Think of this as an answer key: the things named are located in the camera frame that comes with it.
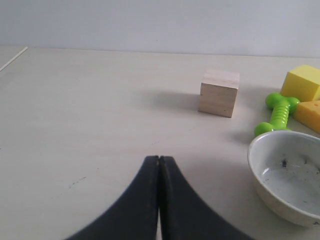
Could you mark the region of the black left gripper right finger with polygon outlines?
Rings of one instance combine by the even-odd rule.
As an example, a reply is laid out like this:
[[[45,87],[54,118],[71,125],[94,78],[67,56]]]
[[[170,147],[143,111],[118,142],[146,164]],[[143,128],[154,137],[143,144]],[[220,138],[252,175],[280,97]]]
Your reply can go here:
[[[159,214],[163,240],[251,240],[194,191],[171,156],[159,158]]]

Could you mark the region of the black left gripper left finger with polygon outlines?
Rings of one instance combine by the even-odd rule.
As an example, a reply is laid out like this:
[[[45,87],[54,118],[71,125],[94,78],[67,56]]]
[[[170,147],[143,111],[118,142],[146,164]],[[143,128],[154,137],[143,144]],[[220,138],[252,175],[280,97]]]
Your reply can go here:
[[[101,216],[69,240],[155,240],[159,157],[147,156],[128,188]]]

